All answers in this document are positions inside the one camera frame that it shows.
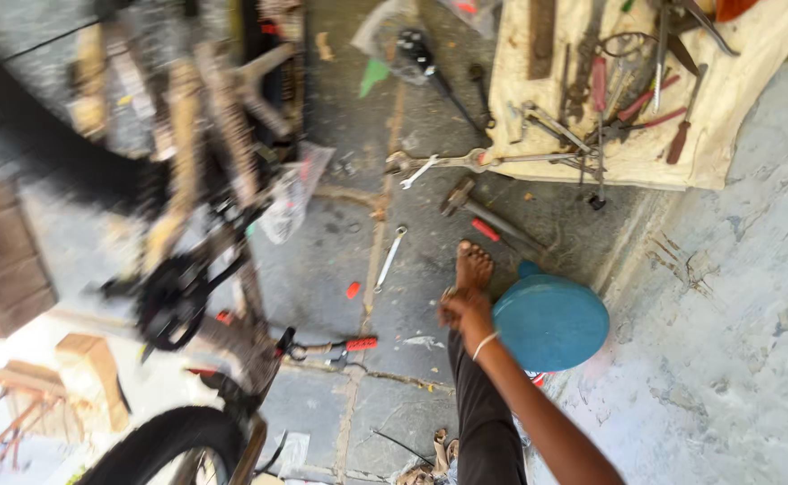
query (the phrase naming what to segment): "bracelet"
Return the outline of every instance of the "bracelet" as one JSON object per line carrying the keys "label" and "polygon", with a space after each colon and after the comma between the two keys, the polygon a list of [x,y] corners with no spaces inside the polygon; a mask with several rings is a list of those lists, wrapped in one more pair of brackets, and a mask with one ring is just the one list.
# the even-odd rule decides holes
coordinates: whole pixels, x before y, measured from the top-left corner
{"label": "bracelet", "polygon": [[497,336],[499,336],[499,332],[497,332],[497,331],[495,331],[494,333],[491,333],[490,335],[486,336],[486,337],[484,338],[484,340],[482,340],[482,341],[481,341],[481,343],[480,343],[480,344],[478,344],[478,348],[475,348],[475,355],[474,355],[474,356],[472,356],[472,360],[476,360],[476,359],[478,358],[478,353],[481,351],[481,349],[482,349],[482,348],[483,348],[483,347],[484,347],[484,346],[485,346],[485,345],[486,345],[488,342],[490,342],[492,339],[496,338]]}

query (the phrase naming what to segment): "blue stool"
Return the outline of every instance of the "blue stool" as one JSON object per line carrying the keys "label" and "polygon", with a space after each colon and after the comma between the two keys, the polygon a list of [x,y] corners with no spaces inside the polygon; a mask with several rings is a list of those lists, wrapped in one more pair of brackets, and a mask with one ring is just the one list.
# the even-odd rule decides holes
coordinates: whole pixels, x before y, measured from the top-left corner
{"label": "blue stool", "polygon": [[595,355],[610,331],[604,302],[589,288],[546,274],[534,262],[493,306],[499,339],[524,370],[571,369]]}

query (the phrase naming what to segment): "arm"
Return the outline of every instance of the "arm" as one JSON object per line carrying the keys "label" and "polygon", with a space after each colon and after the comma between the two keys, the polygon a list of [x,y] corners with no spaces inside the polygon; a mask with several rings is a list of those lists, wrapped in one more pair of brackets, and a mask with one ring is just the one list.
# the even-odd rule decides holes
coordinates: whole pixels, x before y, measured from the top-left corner
{"label": "arm", "polygon": [[[444,301],[441,310],[443,323],[460,331],[470,356],[494,332],[490,302],[480,292],[459,292]],[[532,384],[497,339],[481,348],[477,362],[517,413],[532,445],[561,485],[624,483],[600,450]]]}

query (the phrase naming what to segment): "wall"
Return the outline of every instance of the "wall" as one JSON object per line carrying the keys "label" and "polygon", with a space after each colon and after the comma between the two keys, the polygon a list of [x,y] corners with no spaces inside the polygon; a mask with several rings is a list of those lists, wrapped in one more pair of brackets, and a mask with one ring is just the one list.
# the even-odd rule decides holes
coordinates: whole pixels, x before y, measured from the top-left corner
{"label": "wall", "polygon": [[726,188],[686,193],[640,259],[608,343],[548,393],[630,483],[788,483],[788,64]]}

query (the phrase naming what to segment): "bare foot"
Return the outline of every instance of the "bare foot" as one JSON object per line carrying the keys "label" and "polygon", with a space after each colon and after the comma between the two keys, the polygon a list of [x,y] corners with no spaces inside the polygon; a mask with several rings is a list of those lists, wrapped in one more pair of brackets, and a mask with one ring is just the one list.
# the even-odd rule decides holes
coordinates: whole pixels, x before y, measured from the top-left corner
{"label": "bare foot", "polygon": [[477,244],[466,239],[457,245],[457,288],[475,288],[483,291],[490,281],[493,261]]}

